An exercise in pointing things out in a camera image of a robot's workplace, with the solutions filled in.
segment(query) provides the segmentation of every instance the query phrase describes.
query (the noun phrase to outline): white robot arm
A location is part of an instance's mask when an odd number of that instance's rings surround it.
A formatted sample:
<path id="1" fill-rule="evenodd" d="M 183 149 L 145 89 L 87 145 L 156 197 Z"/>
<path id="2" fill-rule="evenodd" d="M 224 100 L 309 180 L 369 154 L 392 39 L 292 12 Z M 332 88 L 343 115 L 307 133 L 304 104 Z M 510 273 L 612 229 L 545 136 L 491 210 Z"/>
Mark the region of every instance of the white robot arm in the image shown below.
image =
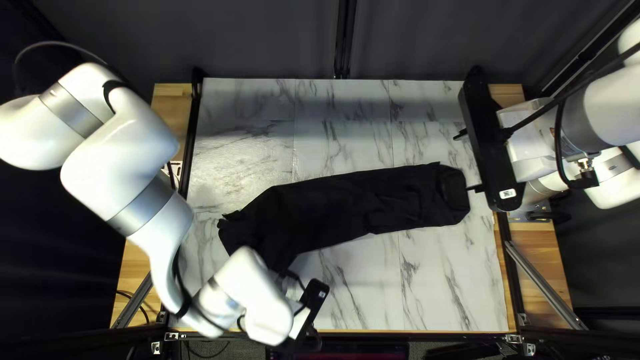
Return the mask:
<path id="1" fill-rule="evenodd" d="M 640 42 L 640 20 L 618 39 L 623 53 Z M 591 82 L 566 100 L 562 130 L 555 129 L 557 109 L 543 114 L 509 139 L 507 150 L 518 182 L 527 182 L 522 210 L 568 189 L 557 172 L 554 141 L 559 137 L 564 169 L 570 177 L 596 174 L 585 189 L 602 209 L 640 198 L 640 170 L 627 156 L 640 159 L 640 53 L 624 61 L 624 67 Z M 516 124 L 550 102 L 541 98 L 498 111 L 504 127 Z M 616 147 L 627 145 L 623 154 Z"/>
<path id="2" fill-rule="evenodd" d="M 192 301 L 176 282 L 172 265 L 193 214 L 159 169 L 178 146 L 147 103 L 94 63 L 78 66 L 42 95 L 0 106 L 0 158 L 31 170 L 62 166 L 65 189 L 147 254 L 169 311 L 210 338 L 246 311 L 251 339 L 267 345 L 295 339 L 292 306 L 248 247 L 233 253 Z"/>

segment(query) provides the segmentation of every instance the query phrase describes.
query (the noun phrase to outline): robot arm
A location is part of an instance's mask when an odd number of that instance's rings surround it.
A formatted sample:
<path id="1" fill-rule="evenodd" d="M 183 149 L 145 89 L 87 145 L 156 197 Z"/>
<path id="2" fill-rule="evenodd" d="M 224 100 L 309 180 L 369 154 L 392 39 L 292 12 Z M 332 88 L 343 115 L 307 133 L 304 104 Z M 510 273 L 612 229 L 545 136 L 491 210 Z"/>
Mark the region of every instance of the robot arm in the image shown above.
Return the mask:
<path id="1" fill-rule="evenodd" d="M 248 247 L 233 253 L 191 301 L 185 299 L 172 265 L 193 214 L 159 173 L 178 142 L 132 90 L 105 90 L 107 81 L 119 79 L 86 63 L 42 95 L 0 106 L 0 158 L 31 170 L 62 165 L 65 189 L 144 250 L 163 304 L 198 332 L 220 336 L 246 311 L 250 338 L 267 345 L 286 340 L 291 306 Z"/>

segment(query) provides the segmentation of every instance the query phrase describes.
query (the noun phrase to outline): black cloth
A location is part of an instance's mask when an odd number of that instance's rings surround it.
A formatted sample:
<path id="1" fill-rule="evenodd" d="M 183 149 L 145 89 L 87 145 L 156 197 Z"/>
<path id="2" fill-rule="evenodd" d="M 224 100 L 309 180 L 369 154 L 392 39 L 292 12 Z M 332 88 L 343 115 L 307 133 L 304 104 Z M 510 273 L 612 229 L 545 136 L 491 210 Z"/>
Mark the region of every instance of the black cloth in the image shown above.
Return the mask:
<path id="1" fill-rule="evenodd" d="M 229 254 L 247 245 L 281 272 L 302 252 L 369 233 L 453 225 L 468 212 L 462 171 L 430 163 L 272 186 L 218 228 Z"/>

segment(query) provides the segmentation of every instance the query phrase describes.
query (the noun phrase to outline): white marble tile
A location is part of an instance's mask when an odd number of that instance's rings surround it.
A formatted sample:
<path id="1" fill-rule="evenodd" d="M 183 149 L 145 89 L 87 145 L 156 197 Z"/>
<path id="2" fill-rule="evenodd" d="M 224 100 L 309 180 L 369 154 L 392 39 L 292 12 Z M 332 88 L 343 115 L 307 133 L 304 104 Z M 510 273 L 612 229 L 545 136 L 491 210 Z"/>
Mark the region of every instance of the white marble tile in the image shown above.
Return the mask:
<path id="1" fill-rule="evenodd" d="M 479 182 L 468 142 L 451 138 L 452 122 L 396 122 L 396 166 L 439 161 Z M 483 193 L 469 192 L 470 213 L 457 225 L 399 233 L 404 326 L 414 330 L 506 331 L 506 305 Z"/>
<path id="2" fill-rule="evenodd" d="M 219 129 L 245 120 L 293 120 L 295 79 L 219 79 L 206 78 L 198 118 L 201 126 Z"/>
<path id="3" fill-rule="evenodd" d="M 394 121 L 464 121 L 458 104 L 462 81 L 390 80 Z"/>
<path id="4" fill-rule="evenodd" d="M 290 269 L 305 283 L 316 278 L 330 287 L 314 321 L 317 329 L 404 329 L 397 233 L 304 253 Z M 300 295 L 290 283 L 287 296 Z"/>
<path id="5" fill-rule="evenodd" d="M 405 329 L 508 330 L 490 219 L 400 232 Z"/>
<path id="6" fill-rule="evenodd" d="M 392 122 L 389 95 L 399 89 L 389 85 L 205 81 L 188 194 L 195 224 L 180 259 L 189 290 L 228 258 L 216 227 L 221 214 L 272 185 L 433 161 L 461 168 L 467 184 L 479 182 L 469 144 L 451 141 L 461 124 Z M 316 328 L 506 330 L 491 211 L 483 194 L 470 194 L 472 211 L 458 225 L 370 234 L 300 255 L 292 270 L 331 287 Z M 289 287 L 288 296 L 301 295 Z"/>
<path id="7" fill-rule="evenodd" d="M 228 259 L 222 214 L 291 182 L 293 94 L 295 80 L 205 80 L 187 195 L 195 219 L 180 257 L 190 290 Z"/>
<path id="8" fill-rule="evenodd" d="M 295 181 L 393 166 L 386 84 L 298 81 Z"/>

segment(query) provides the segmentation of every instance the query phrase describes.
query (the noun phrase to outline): barcode sticker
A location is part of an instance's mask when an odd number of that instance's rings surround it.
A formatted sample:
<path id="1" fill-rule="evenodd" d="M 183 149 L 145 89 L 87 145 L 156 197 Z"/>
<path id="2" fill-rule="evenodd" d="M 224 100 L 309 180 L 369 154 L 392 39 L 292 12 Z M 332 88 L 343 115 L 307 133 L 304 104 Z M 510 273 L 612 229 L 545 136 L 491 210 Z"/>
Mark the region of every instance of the barcode sticker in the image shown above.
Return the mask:
<path id="1" fill-rule="evenodd" d="M 500 192 L 500 199 L 508 199 L 516 195 L 515 189 L 503 190 Z"/>

